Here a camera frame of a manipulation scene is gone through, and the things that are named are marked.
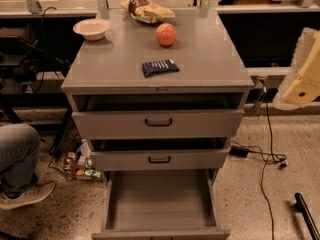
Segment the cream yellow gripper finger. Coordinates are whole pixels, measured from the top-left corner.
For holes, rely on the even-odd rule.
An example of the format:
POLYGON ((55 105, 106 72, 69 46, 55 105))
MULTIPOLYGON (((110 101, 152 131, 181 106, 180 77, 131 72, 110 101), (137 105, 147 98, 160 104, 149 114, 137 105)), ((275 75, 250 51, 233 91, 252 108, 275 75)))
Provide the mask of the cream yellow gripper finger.
POLYGON ((298 38, 290 71, 273 105, 280 110, 305 107, 320 96, 320 31, 305 27, 298 38))

